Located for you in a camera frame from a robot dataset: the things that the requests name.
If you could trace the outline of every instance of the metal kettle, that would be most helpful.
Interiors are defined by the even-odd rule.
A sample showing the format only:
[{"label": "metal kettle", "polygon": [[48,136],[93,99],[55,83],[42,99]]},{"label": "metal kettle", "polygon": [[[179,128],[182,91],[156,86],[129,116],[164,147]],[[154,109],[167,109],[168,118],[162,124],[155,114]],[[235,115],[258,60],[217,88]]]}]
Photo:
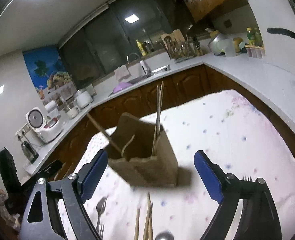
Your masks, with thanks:
[{"label": "metal kettle", "polygon": [[24,153],[24,155],[27,157],[27,159],[30,161],[30,163],[34,163],[35,160],[38,158],[39,154],[36,152],[36,150],[28,143],[27,141],[24,141],[21,144],[21,149]]}]

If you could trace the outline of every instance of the wooden box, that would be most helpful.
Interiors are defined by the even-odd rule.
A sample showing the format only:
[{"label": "wooden box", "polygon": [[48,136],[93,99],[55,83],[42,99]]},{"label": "wooden box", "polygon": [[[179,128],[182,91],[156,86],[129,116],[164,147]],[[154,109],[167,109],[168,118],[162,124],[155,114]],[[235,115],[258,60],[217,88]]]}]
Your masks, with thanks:
[{"label": "wooden box", "polygon": [[176,187],[178,162],[162,126],[152,156],[154,129],[155,124],[123,113],[111,134],[122,153],[109,143],[104,149],[109,166],[131,186]]}]

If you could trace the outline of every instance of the cloth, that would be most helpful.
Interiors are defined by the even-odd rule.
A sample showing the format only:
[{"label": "cloth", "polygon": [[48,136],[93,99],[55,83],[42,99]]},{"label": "cloth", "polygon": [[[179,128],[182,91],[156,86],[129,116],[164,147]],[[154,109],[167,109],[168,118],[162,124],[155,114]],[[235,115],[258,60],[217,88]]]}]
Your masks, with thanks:
[{"label": "cloth", "polygon": [[[155,122],[156,114],[142,118]],[[153,202],[153,235],[165,230],[175,239],[200,239],[213,218],[218,204],[212,200],[199,177],[193,157],[204,150],[225,173],[239,179],[262,177],[273,196],[281,223],[283,240],[295,234],[295,160],[270,121],[234,90],[210,94],[184,105],[161,112],[166,130],[180,166],[179,185],[174,189],[131,187],[107,167],[93,194],[84,204],[94,224],[96,204],[108,196],[101,222],[104,240],[132,240],[136,209],[140,207],[139,238],[142,239],[147,212],[147,192]],[[93,136],[78,164],[92,160],[108,141],[98,133]],[[68,239],[75,239],[62,200],[58,204]],[[233,239],[241,217],[242,200],[226,239]]]},{"label": "cloth", "polygon": [[118,67],[114,71],[114,73],[118,82],[120,82],[123,78],[128,78],[129,76],[131,76],[129,70],[127,69],[125,65]]}]

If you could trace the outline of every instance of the faucet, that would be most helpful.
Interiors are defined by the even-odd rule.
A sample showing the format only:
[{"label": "faucet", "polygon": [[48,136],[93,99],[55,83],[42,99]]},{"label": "faucet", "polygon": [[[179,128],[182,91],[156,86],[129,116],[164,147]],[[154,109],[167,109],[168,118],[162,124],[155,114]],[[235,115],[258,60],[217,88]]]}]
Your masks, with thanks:
[{"label": "faucet", "polygon": [[[145,74],[151,73],[150,68],[148,68],[147,65],[145,65],[145,62],[141,59],[141,57],[137,53],[131,52],[129,55],[131,55],[131,54],[135,54],[139,58],[141,67],[143,68],[143,71]],[[128,65],[129,65],[129,55],[127,55],[127,57],[126,57],[126,61],[127,61]]]}]

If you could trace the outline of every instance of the purple bowl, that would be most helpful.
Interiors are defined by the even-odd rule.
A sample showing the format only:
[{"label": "purple bowl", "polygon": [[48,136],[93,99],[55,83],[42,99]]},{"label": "purple bowl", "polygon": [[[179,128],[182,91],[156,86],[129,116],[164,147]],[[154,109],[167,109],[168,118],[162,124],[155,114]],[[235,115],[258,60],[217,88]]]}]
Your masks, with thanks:
[{"label": "purple bowl", "polygon": [[113,94],[121,91],[122,89],[128,88],[130,86],[132,86],[132,84],[131,83],[128,83],[128,82],[118,83],[118,85],[113,89]]}]

